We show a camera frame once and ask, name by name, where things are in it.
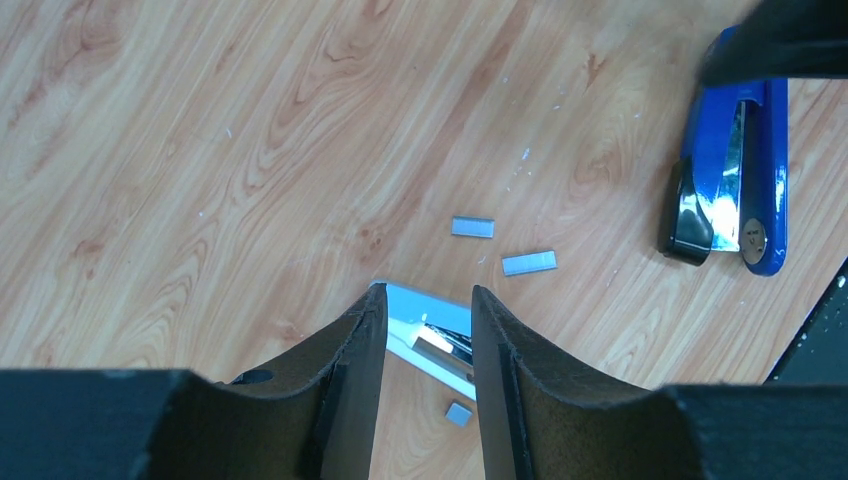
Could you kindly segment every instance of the floor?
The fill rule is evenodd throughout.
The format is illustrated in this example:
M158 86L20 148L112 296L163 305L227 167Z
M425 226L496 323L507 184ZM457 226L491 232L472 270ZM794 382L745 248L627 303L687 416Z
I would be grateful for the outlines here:
M639 385L761 381L848 254L845 83L791 83L778 276L654 249L693 72L744 8L0 2L0 365L230 380L385 278L486 285ZM542 249L558 270L503 277ZM374 478L482 477L452 398L387 356Z

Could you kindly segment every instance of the blue stapler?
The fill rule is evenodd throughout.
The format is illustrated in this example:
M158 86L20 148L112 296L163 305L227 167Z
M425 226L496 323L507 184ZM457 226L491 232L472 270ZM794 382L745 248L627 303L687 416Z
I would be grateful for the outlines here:
M713 42L733 35L728 28ZM710 251L741 252L774 275L786 257L789 93L785 78L701 87L663 205L659 249L701 265Z

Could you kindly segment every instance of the black plastic part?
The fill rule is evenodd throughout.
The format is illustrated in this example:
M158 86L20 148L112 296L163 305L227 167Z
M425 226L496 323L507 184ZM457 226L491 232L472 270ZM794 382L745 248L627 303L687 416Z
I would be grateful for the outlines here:
M701 265L710 254L713 226L695 195L692 159L674 164L660 219L659 251L666 257Z
M848 77L848 1L764 0L700 72L708 87L770 77Z
M810 312L766 383L848 384L848 260Z

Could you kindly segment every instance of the stapler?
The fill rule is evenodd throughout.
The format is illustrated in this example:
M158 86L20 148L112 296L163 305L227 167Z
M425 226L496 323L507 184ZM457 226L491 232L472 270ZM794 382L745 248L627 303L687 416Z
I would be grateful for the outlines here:
M471 309L413 288L386 283L386 349L477 401L471 359Z
M707 51L726 43L724 30ZM659 250L701 265L741 252L774 275L787 247L789 92L786 78L699 87L666 191Z

